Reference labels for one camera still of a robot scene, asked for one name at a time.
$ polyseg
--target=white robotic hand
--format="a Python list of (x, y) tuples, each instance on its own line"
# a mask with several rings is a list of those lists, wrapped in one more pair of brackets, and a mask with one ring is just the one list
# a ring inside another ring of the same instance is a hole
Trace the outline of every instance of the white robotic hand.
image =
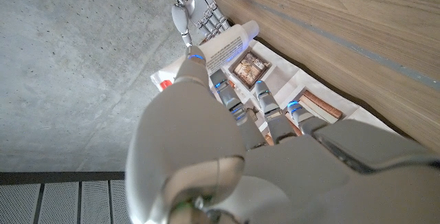
[(172, 14), (174, 24), (188, 47), (192, 45), (188, 20), (191, 20), (207, 40), (230, 27), (215, 0), (177, 0)]

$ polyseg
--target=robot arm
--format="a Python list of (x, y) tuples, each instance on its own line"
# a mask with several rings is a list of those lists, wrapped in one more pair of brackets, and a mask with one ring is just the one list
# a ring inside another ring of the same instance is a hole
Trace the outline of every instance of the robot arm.
[(295, 137), (264, 82), (256, 93), (276, 145), (246, 152), (241, 102), (223, 75), (212, 80), (226, 108), (190, 46), (142, 114), (126, 163), (134, 223), (438, 223), (438, 155), (354, 120), (329, 125), (293, 101), (305, 134)]
[(208, 40), (230, 27), (215, 0), (177, 0), (173, 6), (173, 21), (187, 47), (192, 45), (188, 33), (188, 20)]

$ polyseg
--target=label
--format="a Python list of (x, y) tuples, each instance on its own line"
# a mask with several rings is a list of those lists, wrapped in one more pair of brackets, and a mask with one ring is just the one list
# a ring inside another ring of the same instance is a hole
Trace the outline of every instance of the label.
[(238, 37), (214, 54), (214, 56), (212, 56), (211, 59), (206, 63), (206, 67), (208, 68), (208, 71), (210, 71), (209, 73), (211, 74), (216, 72), (221, 66), (232, 60), (242, 51), (243, 41), (241, 40), (241, 37)]

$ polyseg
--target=white tube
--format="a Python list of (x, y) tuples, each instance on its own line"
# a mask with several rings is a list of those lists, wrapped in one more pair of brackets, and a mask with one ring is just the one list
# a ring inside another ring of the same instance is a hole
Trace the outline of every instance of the white tube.
[(216, 72), (226, 62), (247, 49), (249, 42), (259, 31), (259, 25), (255, 21), (248, 21), (243, 25), (234, 25), (217, 37), (200, 45), (199, 48), (206, 58), (208, 74)]

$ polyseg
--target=blue led light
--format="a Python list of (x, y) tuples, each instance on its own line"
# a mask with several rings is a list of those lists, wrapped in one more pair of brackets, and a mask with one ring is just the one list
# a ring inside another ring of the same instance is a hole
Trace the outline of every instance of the blue led light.
[(287, 104), (287, 107), (291, 107), (291, 106), (293, 106), (293, 105), (295, 105), (295, 104), (298, 104), (298, 101), (291, 101), (289, 104)]
[(202, 60), (205, 60), (205, 58), (203, 58), (203, 56), (199, 56), (199, 55), (191, 55), (191, 56), (189, 57), (189, 59), (191, 59), (191, 58), (193, 58), (193, 57), (197, 57), (197, 58), (200, 58), (200, 59), (202, 59)]
[(296, 108), (296, 109), (291, 110), (290, 114), (294, 114), (294, 112), (295, 112), (296, 110), (299, 110), (299, 109), (302, 109), (302, 107), (298, 107), (298, 108)]

